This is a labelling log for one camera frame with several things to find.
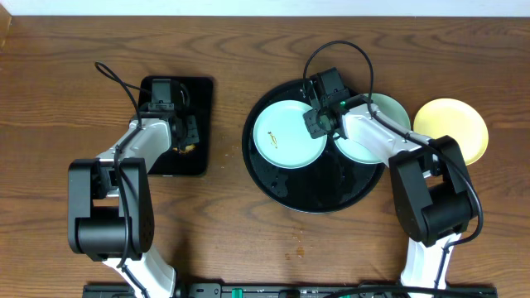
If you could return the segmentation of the green and yellow sponge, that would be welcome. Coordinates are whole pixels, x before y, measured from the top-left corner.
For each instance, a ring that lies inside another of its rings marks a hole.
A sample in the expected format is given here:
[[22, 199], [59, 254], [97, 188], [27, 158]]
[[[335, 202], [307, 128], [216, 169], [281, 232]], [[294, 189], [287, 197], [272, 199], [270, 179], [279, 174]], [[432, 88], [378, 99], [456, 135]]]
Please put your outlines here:
[[196, 149], [196, 144], [185, 145], [183, 147], [173, 147], [172, 150], [180, 155], [187, 155]]

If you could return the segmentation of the light blue plate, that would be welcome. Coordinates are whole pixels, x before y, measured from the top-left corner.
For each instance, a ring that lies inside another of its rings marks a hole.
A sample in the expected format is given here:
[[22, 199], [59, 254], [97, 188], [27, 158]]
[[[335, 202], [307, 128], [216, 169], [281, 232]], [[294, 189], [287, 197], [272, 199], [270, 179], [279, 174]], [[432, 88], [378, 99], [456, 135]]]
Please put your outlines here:
[[303, 115], [311, 111], [307, 103], [282, 100], [266, 107], [253, 125], [253, 141], [259, 154], [283, 169], [310, 165], [324, 151], [326, 138], [314, 139]]

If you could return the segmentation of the yellow plate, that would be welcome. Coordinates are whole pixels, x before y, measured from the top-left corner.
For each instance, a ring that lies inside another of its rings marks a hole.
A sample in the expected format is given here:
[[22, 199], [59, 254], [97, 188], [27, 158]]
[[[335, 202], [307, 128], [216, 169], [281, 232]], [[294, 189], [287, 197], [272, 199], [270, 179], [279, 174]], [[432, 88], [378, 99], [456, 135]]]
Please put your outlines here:
[[457, 99], [434, 99], [417, 112], [413, 130], [437, 139], [449, 136], [458, 142], [465, 164], [479, 160], [489, 144], [484, 119], [469, 104]]

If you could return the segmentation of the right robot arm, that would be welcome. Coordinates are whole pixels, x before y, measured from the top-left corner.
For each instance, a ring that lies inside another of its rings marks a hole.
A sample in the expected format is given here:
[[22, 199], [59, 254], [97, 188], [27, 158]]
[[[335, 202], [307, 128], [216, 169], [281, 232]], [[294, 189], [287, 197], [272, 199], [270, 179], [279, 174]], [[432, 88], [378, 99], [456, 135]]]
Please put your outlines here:
[[471, 219], [483, 211], [457, 141], [433, 139], [393, 121], [371, 94], [352, 95], [332, 68], [302, 78], [312, 109], [304, 121], [311, 137], [339, 137], [359, 143], [390, 170], [397, 218], [409, 237], [401, 283], [430, 290], [446, 288], [454, 247]]

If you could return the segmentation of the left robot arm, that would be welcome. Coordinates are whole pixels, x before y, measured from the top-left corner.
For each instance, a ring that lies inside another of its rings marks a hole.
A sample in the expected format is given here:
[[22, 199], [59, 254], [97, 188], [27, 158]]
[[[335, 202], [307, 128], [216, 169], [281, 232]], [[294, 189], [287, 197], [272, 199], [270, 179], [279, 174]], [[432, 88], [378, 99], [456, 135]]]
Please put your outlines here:
[[86, 285], [84, 297], [184, 297], [175, 268], [153, 246], [154, 212], [148, 172], [172, 150], [200, 140], [193, 96], [210, 79], [152, 76], [128, 130], [92, 159], [68, 170], [68, 242], [73, 252], [114, 269], [122, 285]]

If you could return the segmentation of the black rectangular tray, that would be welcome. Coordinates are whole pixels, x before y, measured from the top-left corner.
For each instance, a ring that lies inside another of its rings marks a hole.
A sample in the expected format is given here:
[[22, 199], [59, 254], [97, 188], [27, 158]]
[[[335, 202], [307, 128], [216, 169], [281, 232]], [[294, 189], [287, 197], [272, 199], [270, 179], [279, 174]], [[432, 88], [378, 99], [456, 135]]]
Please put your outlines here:
[[152, 100], [152, 81], [154, 79], [175, 79], [188, 88], [190, 93], [190, 111], [195, 116], [200, 141], [196, 143], [196, 149], [187, 155], [180, 155], [173, 151], [171, 142], [169, 149], [157, 158], [149, 173], [151, 175], [203, 175], [207, 169], [209, 156], [213, 80], [209, 77], [160, 75], [145, 77], [140, 85], [139, 97], [139, 106], [143, 118], [160, 117], [148, 111], [148, 104]]

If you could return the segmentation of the black round tray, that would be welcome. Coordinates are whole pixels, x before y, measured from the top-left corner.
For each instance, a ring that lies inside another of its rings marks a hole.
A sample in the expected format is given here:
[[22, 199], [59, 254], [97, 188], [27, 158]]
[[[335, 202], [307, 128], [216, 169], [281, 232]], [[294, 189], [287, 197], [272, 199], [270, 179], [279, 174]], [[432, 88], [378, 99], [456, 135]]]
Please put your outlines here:
[[327, 143], [323, 153], [308, 166], [288, 170], [268, 163], [253, 140], [258, 115], [281, 100], [308, 101], [301, 93], [302, 81], [295, 79], [278, 85], [254, 105], [243, 126], [242, 154], [245, 166], [256, 186], [277, 203], [300, 212], [323, 214], [346, 209], [358, 203], [379, 182], [383, 163], [352, 161]]

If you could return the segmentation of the pale blue plate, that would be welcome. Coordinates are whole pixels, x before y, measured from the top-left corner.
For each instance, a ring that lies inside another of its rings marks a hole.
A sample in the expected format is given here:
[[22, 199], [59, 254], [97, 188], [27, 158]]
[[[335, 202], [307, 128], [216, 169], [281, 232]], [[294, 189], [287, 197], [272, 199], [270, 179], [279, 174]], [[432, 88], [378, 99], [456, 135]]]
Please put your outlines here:
[[[383, 114], [401, 126], [411, 129], [407, 111], [396, 99], [386, 94], [372, 94], [372, 100]], [[334, 141], [339, 151], [352, 161], [369, 165], [381, 163], [371, 151], [357, 142], [341, 138], [337, 133], [334, 135]]]

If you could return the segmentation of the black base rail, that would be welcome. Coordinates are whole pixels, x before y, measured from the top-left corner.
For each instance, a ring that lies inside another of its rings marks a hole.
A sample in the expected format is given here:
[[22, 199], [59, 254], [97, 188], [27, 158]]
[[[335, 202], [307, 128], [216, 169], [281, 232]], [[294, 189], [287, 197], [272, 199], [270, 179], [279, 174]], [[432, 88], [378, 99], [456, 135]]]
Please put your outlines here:
[[[361, 286], [348, 287], [323, 287], [323, 286], [249, 286], [249, 285], [220, 285], [216, 283], [195, 283], [189, 286], [177, 286], [176, 293], [172, 297], [177, 298], [323, 298], [331, 297], [335, 293], [343, 292], [342, 296], [347, 298], [390, 298], [390, 297], [498, 297], [494, 287], [453, 287], [446, 291], [461, 293], [457, 296], [448, 293], [406, 293], [404, 291], [389, 291], [384, 287], [391, 285], [362, 284]], [[147, 294], [144, 296], [140, 291], [136, 292], [131, 286], [108, 284], [108, 285], [85, 285], [82, 291], [83, 298], [133, 298], [133, 297], [165, 297]]]

